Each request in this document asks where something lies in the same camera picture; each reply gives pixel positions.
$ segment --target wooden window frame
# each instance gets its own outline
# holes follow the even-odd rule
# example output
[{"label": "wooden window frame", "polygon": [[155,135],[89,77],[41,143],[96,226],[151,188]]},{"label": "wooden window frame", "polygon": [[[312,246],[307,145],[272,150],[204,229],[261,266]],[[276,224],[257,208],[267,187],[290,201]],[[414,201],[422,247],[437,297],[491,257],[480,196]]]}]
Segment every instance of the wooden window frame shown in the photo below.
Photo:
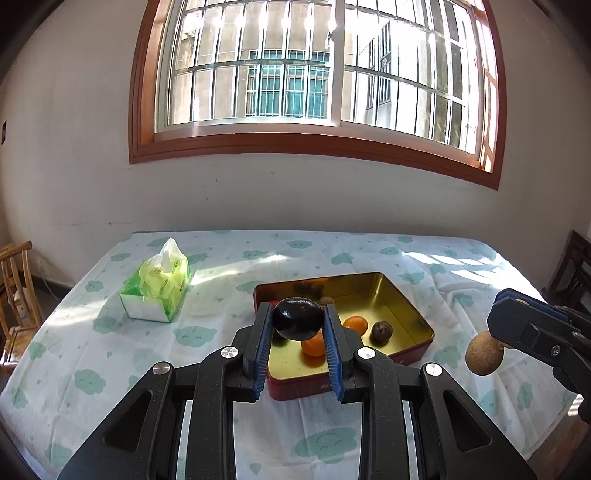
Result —
[{"label": "wooden window frame", "polygon": [[[198,128],[178,129],[155,133],[156,88],[158,61],[168,8],[174,0],[148,0],[139,28],[131,71],[129,93],[129,163],[143,163],[169,158],[198,155],[236,153],[279,153],[326,155],[331,157],[360,158],[362,160],[404,165],[432,171],[450,177],[477,183],[498,190],[501,179],[506,134],[506,82],[501,50],[501,39],[489,0],[482,0],[486,20],[491,30],[496,55],[497,111],[496,141],[490,171],[437,154],[401,145],[360,138],[340,137],[314,133],[314,125],[298,125],[299,133],[290,132],[290,124],[284,124],[276,132],[233,133],[232,124],[227,132],[215,135],[199,135]],[[483,15],[474,8],[475,15]],[[486,146],[486,153],[491,150]]]}]

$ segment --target round brown fruit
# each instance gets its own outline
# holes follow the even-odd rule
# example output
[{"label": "round brown fruit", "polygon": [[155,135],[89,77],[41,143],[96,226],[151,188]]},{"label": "round brown fruit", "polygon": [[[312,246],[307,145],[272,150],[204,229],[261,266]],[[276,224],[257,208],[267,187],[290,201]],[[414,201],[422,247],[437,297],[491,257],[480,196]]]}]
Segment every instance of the round brown fruit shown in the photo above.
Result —
[{"label": "round brown fruit", "polygon": [[324,355],[324,337],[322,337],[322,330],[313,336],[310,340],[304,340],[301,343],[301,349],[306,355],[322,356]]},{"label": "round brown fruit", "polygon": [[343,327],[355,330],[355,332],[357,332],[359,336],[362,336],[365,332],[368,331],[368,321],[365,320],[363,317],[359,316],[349,317],[343,322]]},{"label": "round brown fruit", "polygon": [[504,347],[490,332],[476,335],[466,349],[466,365],[476,375],[490,375],[503,361]]},{"label": "round brown fruit", "polygon": [[369,339],[377,346],[384,346],[392,336],[392,325],[388,322],[376,322],[371,327],[371,334]]},{"label": "round brown fruit", "polygon": [[334,302],[335,302],[335,300],[332,297],[322,297],[320,299],[320,301],[318,302],[318,305],[321,305],[324,307],[325,305],[328,305],[329,303],[334,303]]}]

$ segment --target white wall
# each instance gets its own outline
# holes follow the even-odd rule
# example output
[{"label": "white wall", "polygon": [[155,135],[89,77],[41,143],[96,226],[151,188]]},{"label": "white wall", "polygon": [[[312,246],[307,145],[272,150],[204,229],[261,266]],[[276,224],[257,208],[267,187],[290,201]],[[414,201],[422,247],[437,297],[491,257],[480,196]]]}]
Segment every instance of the white wall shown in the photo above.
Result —
[{"label": "white wall", "polygon": [[[8,86],[8,82],[2,82],[0,84],[0,111],[2,109],[2,98],[4,98],[4,93],[6,92]],[[2,128],[2,124],[4,120],[0,121],[0,129]],[[2,162],[2,146],[0,145],[0,163]],[[2,197],[2,182],[0,181],[0,198]],[[6,215],[4,214],[4,206],[2,202],[0,202],[0,247],[10,243],[10,233],[8,232],[8,225],[6,225]]]},{"label": "white wall", "polygon": [[73,284],[128,233],[287,228],[480,239],[548,283],[591,218],[591,80],[529,0],[492,0],[508,83],[498,192],[369,161],[225,155],[130,166],[129,77],[145,0],[66,0],[25,46],[0,119],[10,234]]}]

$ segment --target white tablecloth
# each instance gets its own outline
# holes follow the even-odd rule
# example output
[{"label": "white tablecloth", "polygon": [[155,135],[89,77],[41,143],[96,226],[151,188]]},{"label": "white tablecloth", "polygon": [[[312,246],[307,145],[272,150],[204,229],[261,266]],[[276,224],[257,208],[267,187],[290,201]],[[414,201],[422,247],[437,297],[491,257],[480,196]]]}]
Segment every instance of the white tablecloth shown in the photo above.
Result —
[{"label": "white tablecloth", "polygon": [[[172,236],[194,276],[172,324],[130,320],[124,281]],[[295,231],[136,233],[116,245],[70,292],[38,332],[0,397],[16,439],[55,478],[73,452],[154,363],[200,362],[254,319],[259,283],[380,271],[415,305],[436,336],[423,360],[446,368],[526,458],[574,395],[551,369],[506,351],[496,373],[466,368],[470,339],[486,330],[499,290],[539,297],[506,260],[474,240]],[[357,476],[361,406],[332,393],[235,404],[239,479]],[[181,451],[180,462],[185,454]]]}]

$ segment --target tissue box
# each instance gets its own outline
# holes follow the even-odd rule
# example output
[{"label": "tissue box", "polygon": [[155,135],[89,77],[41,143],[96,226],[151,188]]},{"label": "tissue box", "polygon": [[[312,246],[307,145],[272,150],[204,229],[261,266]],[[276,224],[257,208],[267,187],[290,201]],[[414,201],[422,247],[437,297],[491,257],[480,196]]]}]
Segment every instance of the tissue box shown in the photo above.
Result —
[{"label": "tissue box", "polygon": [[190,270],[187,257],[169,238],[158,255],[146,260],[119,292],[130,318],[170,323],[180,304]]}]

